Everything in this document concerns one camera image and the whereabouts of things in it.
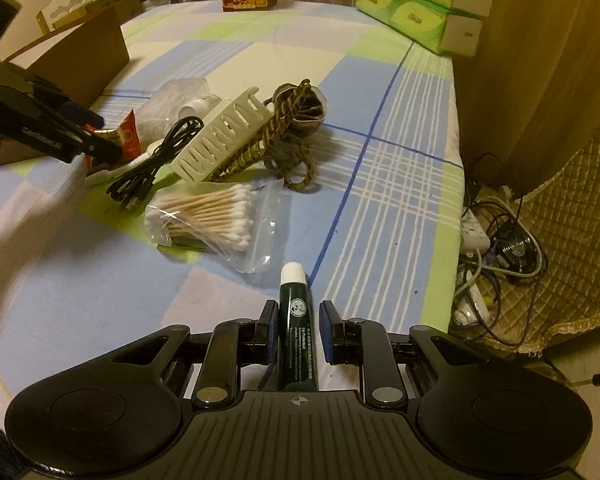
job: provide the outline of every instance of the quilted fabric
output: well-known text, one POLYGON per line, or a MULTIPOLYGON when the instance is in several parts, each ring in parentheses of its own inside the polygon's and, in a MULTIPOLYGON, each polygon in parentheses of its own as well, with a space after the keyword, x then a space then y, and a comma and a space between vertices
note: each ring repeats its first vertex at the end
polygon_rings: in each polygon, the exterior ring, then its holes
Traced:
MULTIPOLYGON (((549 259, 518 349, 540 352, 554 335, 600 326, 600 126, 562 170, 525 197, 520 219, 549 259)), ((501 338, 520 339, 533 285, 503 284, 502 318, 494 330, 501 338)), ((491 338, 483 341, 512 351, 491 338)))

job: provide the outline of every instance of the plastic zip bag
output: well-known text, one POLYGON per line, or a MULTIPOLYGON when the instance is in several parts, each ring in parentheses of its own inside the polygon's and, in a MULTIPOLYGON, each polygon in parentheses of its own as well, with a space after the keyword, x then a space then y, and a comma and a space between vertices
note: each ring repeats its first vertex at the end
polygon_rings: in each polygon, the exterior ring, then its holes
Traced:
POLYGON ((283 181, 265 184, 181 181, 158 190, 144 212, 153 243, 200 248, 238 272, 263 272, 271 261, 283 181))
POLYGON ((156 140, 163 139, 178 120, 178 112, 185 104, 211 94, 203 77, 172 79, 158 88, 136 112, 136 125, 142 150, 156 140))

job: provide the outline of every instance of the white cable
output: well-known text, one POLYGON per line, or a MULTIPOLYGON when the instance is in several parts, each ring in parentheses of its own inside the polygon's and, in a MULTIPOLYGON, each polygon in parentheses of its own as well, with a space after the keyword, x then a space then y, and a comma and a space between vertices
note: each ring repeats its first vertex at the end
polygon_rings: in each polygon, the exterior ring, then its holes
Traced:
MULTIPOLYGON (((507 211, 509 213, 509 215, 511 216, 512 219, 515 219, 515 217, 516 217, 516 214, 509 208, 509 206, 496 196, 487 196, 487 197, 483 198, 482 200, 480 200, 480 202, 477 202, 474 205, 480 205, 480 204, 485 204, 485 203, 497 205, 497 206, 503 208, 505 211, 507 211)), ((513 276, 516 278, 532 278, 532 277, 538 275, 538 273, 542 270, 542 267, 544 265, 544 262, 542 260, 542 250, 540 249, 540 244, 538 244, 536 237, 533 236, 531 234, 531 232, 529 232, 529 230, 524 226, 524 224, 520 221, 520 219, 518 219, 518 225, 520 227, 522 227, 523 231, 526 233, 526 235, 529 237, 529 239, 532 241, 533 245, 536 248, 536 253, 538 254, 538 258, 536 259, 536 268, 534 269, 534 271, 530 272, 528 274, 525 274, 524 272, 516 272, 515 270, 502 269, 500 267, 491 267, 491 266, 487 266, 487 265, 479 266, 478 268, 480 270, 483 270, 483 269, 492 270, 493 272, 499 272, 501 274, 506 274, 507 276, 513 276)))
POLYGON ((458 288, 456 288, 454 297, 456 297, 458 294, 460 294, 466 288, 472 286, 475 283, 475 280, 478 279, 478 275, 480 275, 482 270, 486 268, 482 265, 482 257, 480 256, 480 251, 475 251, 475 253, 478 255, 478 268, 475 269, 474 275, 471 278, 469 278, 462 285, 460 285, 458 288))

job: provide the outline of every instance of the small fan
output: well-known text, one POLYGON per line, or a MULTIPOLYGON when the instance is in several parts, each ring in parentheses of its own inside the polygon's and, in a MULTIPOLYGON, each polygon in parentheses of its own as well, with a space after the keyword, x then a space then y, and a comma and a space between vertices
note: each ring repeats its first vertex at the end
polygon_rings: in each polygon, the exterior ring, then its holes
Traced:
POLYGON ((538 254, 524 229, 507 220, 491 237, 498 263, 508 270, 529 274, 534 271, 538 254))

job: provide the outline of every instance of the black cable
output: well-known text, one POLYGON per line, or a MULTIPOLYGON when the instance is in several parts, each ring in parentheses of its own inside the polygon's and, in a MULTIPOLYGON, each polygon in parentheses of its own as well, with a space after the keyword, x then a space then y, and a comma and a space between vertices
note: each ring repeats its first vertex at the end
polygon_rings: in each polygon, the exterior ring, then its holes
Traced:
POLYGON ((466 203, 466 209, 462 213, 462 218, 469 212, 469 209, 471 209, 471 206, 474 203, 474 199, 471 198, 471 191, 469 191, 468 187, 464 188, 464 194, 469 195, 469 201, 466 203))
POLYGON ((162 144, 153 154, 132 170, 123 173, 107 193, 122 207, 127 207, 132 199, 144 200, 154 186, 155 175, 161 167, 169 164, 202 129, 204 123, 197 117, 185 117, 173 125, 164 137, 162 144))
MULTIPOLYGON (((493 287, 493 290, 496 293, 496 301, 497 301, 498 306, 496 308, 496 315, 493 318, 493 322, 489 325, 489 328, 493 330, 493 327, 495 327, 497 325, 497 323, 500 321, 500 316, 502 314, 502 292, 500 289, 500 282, 498 281, 495 274, 493 274, 491 271, 484 270, 482 272, 482 275, 489 280, 489 282, 491 283, 491 286, 493 287)), ((478 334, 476 337, 469 339, 467 341, 469 343, 472 343, 472 342, 482 339, 486 335, 487 335, 487 332, 484 331, 484 332, 478 334)))
POLYGON ((520 202, 518 203, 518 212, 516 213, 516 222, 517 222, 518 218, 520 218, 520 210, 522 209, 522 195, 523 195, 522 183, 520 182, 520 179, 518 178, 516 172, 513 171, 499 156, 497 156, 493 152, 484 152, 481 156, 479 156, 476 159, 476 161, 471 165, 471 168, 469 168, 469 170, 467 171, 467 179, 469 179, 471 177, 476 166, 487 156, 491 156, 491 157, 495 158, 502 165, 503 168, 505 168, 507 171, 509 171, 509 173, 511 174, 513 179, 516 181, 516 184, 518 186, 517 191, 520 194, 520 202))
POLYGON ((524 330, 522 331, 522 336, 520 337, 520 340, 517 342, 511 342, 511 341, 505 341, 502 338, 499 338, 497 335, 495 335, 493 333, 493 330, 491 330, 491 328, 489 326, 487 326, 487 324, 484 322, 484 320, 482 319, 482 317, 480 316, 480 313, 478 312, 478 310, 476 308, 474 308, 474 314, 477 317, 478 321, 480 322, 480 324, 482 325, 482 328, 485 330, 485 332, 487 334, 489 334, 489 336, 491 336, 494 340, 496 340, 498 343, 504 345, 504 346, 508 346, 511 348, 519 348, 522 343, 525 342, 526 339, 526 334, 529 330, 529 325, 531 322, 531 315, 533 312, 533 307, 536 304, 536 296, 538 295, 538 289, 540 288, 540 281, 542 280, 542 277, 544 276, 544 271, 546 269, 541 270, 538 273, 538 278, 536 279, 536 284, 534 285, 534 291, 531 294, 531 300, 529 301, 529 306, 527 307, 526 310, 526 321, 525 321, 525 327, 524 330))
POLYGON ((493 217, 493 220, 491 221, 491 223, 487 227, 487 231, 486 231, 487 236, 489 236, 489 231, 491 231, 491 228, 493 227, 494 224, 496 224, 496 227, 498 228, 498 230, 500 229, 500 224, 498 223, 498 219, 503 218, 503 217, 509 217, 509 214, 508 213, 507 214, 501 213, 501 214, 493 217))
MULTIPOLYGON (((462 274, 462 279, 464 280, 464 283, 466 283, 466 273, 467 273, 467 269, 465 269, 464 273, 462 274)), ((498 279, 495 277, 495 275, 492 272, 484 270, 481 273, 481 275, 489 280, 489 282, 491 283, 491 286, 493 287, 493 290, 495 291, 495 295, 496 295, 496 300, 497 300, 498 306, 497 306, 497 310, 496 310, 496 315, 493 318, 493 321, 491 322, 491 325, 490 325, 490 328, 493 329, 493 327, 496 326, 496 323, 500 320, 500 314, 502 312, 502 297, 500 295, 500 283, 498 282, 498 279)), ((466 300, 469 302, 469 304, 471 304, 473 307, 475 307, 475 310, 474 310, 474 312, 475 312, 477 310, 477 305, 474 302, 474 298, 472 298, 471 294, 469 293, 469 288, 466 288, 464 290, 464 295, 465 295, 466 300)), ((481 326, 480 321, 476 321, 475 323, 471 323, 468 325, 453 324, 450 326, 450 328, 453 330, 472 330, 472 329, 478 328, 479 326, 481 326)), ((469 341, 469 342, 478 341, 478 339, 482 338, 485 334, 486 334, 486 332, 482 332, 482 334, 480 334, 478 337, 475 337, 473 339, 467 339, 467 341, 469 341)))
POLYGON ((269 366, 267 366, 267 369, 264 370, 264 375, 262 376, 262 378, 260 379, 260 382, 258 383, 258 386, 256 387, 256 389, 258 391, 261 392, 267 386, 267 382, 269 381, 269 378, 271 377, 273 370, 275 370, 277 362, 278 362, 278 348, 276 348, 276 352, 273 354, 273 361, 270 362, 269 366))

